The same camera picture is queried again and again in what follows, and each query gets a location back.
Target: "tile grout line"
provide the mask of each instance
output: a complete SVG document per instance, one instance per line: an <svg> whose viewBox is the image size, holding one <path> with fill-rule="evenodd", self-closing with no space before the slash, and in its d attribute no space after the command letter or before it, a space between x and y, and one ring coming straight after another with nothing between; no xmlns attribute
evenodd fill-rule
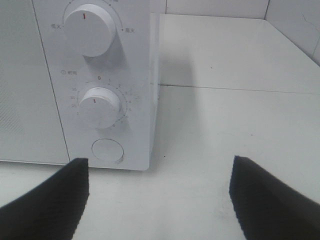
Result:
<svg viewBox="0 0 320 240"><path fill-rule="evenodd" d="M159 84L159 86L196 88L196 89L236 90L236 91L251 91L251 92L281 93L281 94L320 95L320 93L311 93L311 92L272 91L272 90L241 89L241 88L210 87L210 86L190 86L190 85L176 85L176 84L164 84L164 83Z"/></svg>
<svg viewBox="0 0 320 240"><path fill-rule="evenodd" d="M168 0L165 0L165 14L167 14Z"/></svg>
<svg viewBox="0 0 320 240"><path fill-rule="evenodd" d="M264 20L267 20L266 18L267 18L267 13L268 13L268 10L269 10L270 1L271 0L268 1L268 4L267 4L266 9L265 9Z"/></svg>
<svg viewBox="0 0 320 240"><path fill-rule="evenodd" d="M320 43L320 35L319 35L319 38L318 38L318 42L316 43L315 48L314 48L314 51L313 51L313 53L312 53L312 57L313 57L313 58L315 57L315 53L316 53L316 50L317 50L317 48L318 48L318 46L319 46L319 43Z"/></svg>

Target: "timer scale markings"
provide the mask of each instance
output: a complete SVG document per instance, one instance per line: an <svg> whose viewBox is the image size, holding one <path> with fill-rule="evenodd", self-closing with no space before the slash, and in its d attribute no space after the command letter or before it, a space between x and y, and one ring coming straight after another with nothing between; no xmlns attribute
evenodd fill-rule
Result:
<svg viewBox="0 0 320 240"><path fill-rule="evenodd" d="M74 1L76 1L76 0L71 0L71 1L68 3L68 5L64 8L64 10L63 10L62 26L64 26L64 24L65 24L65 14L66 14L67 8L68 8L69 5L72 4ZM102 1L103 1L104 3L106 3L109 7L111 7L111 9L114 11L114 13L116 14L116 16L118 17L118 19L119 19L119 21L120 21L121 30L123 31L123 30L124 30L124 25L123 25L123 23L122 23L122 20L121 20L121 18L120 18L120 16L119 16L118 12L117 12L117 11L115 10L115 8L111 5L111 3L109 3L109 2L107 2L107 1L105 1L105 0L102 0Z"/></svg>
<svg viewBox="0 0 320 240"><path fill-rule="evenodd" d="M129 116L127 115L127 112L128 112L128 111L129 111L129 112L132 111L132 109L128 106L128 104L131 104L132 101L131 101L131 100L127 100L127 98L126 98L126 95L128 95L128 92L125 91L125 94L124 94L122 91L120 91L119 88L121 88L121 84L119 84L118 87L114 87L114 86L110 85L110 83L108 83L108 87L106 87L106 88L109 89L109 90L112 90L112 88L115 89L115 90L116 90L115 92L118 92L118 94L120 94L120 95L122 96L122 98L123 98L123 101L122 101L122 102L123 102L122 109L124 110L124 113L123 113L123 115L121 115L121 117L120 117L119 119L117 119L117 120L115 121L115 124L116 124L117 122L123 123L123 119L129 118ZM80 92L81 92L81 91L77 90L77 88L75 88L75 87L72 88L72 91L77 91L77 94L76 94L76 97L75 97L75 98L76 98L76 104L72 104L71 107L72 107L72 108L77 108L77 107L79 107L79 104L80 104L79 97L80 97Z"/></svg>

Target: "timer knob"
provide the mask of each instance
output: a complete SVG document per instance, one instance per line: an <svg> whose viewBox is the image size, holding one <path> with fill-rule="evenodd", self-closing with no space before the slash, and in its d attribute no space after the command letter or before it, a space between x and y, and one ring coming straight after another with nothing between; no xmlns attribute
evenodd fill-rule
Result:
<svg viewBox="0 0 320 240"><path fill-rule="evenodd" d="M71 48L87 57L104 54L117 31L110 14L94 4L81 5L65 16L63 30Z"/></svg>
<svg viewBox="0 0 320 240"><path fill-rule="evenodd" d="M86 92L79 108L80 117L89 127L106 129L118 119L121 101L113 91L95 87Z"/></svg>

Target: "white countertop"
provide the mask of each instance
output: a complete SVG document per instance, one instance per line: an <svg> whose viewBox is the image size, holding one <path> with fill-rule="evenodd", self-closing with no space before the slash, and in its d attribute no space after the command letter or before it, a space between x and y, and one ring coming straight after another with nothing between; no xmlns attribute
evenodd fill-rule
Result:
<svg viewBox="0 0 320 240"><path fill-rule="evenodd" d="M223 17L166 15L161 52L151 167L90 169L75 240L244 240L228 193L234 155L320 203L312 60L263 20ZM0 205L59 168L0 163Z"/></svg>

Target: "round button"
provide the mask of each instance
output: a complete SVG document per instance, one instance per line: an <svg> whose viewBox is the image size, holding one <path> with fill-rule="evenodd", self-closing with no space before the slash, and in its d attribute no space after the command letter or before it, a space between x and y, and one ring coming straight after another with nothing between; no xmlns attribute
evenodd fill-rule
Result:
<svg viewBox="0 0 320 240"><path fill-rule="evenodd" d="M86 92L79 108L80 118L90 128L106 129L118 119L121 101L113 91L95 87Z"/></svg>
<svg viewBox="0 0 320 240"><path fill-rule="evenodd" d="M104 54L116 36L110 14L94 4L81 5L68 14L63 30L71 48L88 57Z"/></svg>
<svg viewBox="0 0 320 240"><path fill-rule="evenodd" d="M99 160L116 163L123 159L124 149L114 140L100 139L93 143L92 153Z"/></svg>

